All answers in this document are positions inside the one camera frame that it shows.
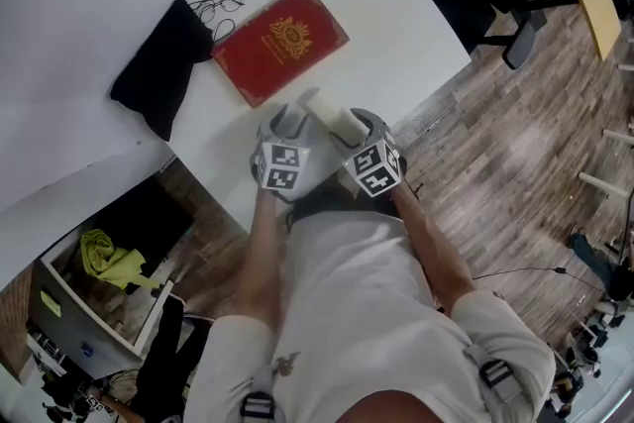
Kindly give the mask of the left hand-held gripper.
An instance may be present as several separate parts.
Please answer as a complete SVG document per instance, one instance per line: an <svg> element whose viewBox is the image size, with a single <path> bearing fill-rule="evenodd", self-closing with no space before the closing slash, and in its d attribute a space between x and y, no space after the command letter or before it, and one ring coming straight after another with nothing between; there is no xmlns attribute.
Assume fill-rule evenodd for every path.
<svg viewBox="0 0 634 423"><path fill-rule="evenodd" d="M258 126L257 144L249 165L259 188L270 191L285 204L293 204L294 199L288 193L298 188L310 155L307 142L310 114L301 107L293 107L288 135L281 129L287 109L287 104L281 104L266 111Z"/></svg>

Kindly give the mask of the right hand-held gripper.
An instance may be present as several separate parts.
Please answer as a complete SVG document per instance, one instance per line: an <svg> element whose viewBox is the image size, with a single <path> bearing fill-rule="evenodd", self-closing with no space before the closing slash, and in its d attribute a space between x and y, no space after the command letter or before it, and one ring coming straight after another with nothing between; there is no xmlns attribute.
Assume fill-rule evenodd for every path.
<svg viewBox="0 0 634 423"><path fill-rule="evenodd" d="M377 198L402 181L406 160L378 115L363 108L352 108L351 113L368 129L366 137L351 143L330 132L329 139L355 183L369 197Z"/></svg>

